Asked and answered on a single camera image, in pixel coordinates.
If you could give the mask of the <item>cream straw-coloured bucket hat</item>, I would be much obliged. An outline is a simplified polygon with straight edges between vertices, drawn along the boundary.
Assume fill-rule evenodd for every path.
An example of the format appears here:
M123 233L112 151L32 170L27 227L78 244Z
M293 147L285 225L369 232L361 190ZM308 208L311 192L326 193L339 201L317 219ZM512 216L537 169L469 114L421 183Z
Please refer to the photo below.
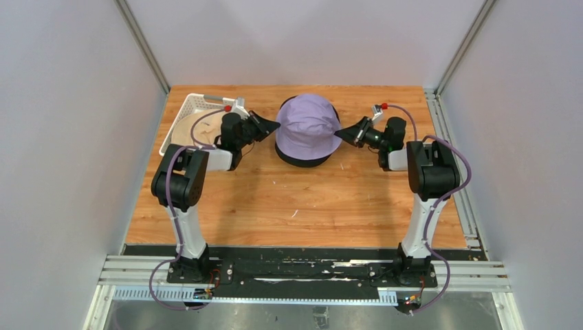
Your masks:
M221 135L221 123L222 117L226 114L225 111L220 111L200 120L195 125L194 130L191 131L194 123L198 121L198 119L213 111L215 110L212 109L192 113L179 120L170 135L170 143L178 145L196 144L200 146L203 144L213 144L216 137ZM192 139L191 132L193 132L196 140Z

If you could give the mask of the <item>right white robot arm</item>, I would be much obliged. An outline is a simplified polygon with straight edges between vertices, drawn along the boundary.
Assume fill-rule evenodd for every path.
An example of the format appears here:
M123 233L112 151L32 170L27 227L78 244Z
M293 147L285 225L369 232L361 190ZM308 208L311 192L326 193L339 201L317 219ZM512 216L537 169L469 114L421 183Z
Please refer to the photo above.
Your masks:
M405 140L406 121L391 117L383 131L372 119L340 129L335 136L352 146L377 151L384 171L406 171L413 193L413 207L407 233L397 248L392 272L395 281L411 286L430 271L432 240L447 200L463 186L455 156L458 152L445 140L427 135L422 141Z

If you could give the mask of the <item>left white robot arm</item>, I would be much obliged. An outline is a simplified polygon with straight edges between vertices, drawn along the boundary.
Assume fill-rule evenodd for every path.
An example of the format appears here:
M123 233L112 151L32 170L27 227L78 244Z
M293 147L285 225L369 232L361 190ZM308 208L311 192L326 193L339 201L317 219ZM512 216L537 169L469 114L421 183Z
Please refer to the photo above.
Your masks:
M210 146L195 142L170 144L151 183L151 193L173 224L176 256L169 264L194 284L210 277L210 255L199 223L198 203L209 171L233 171L243 158L243 147L261 142L280 124L251 111L228 112L221 119L220 134Z

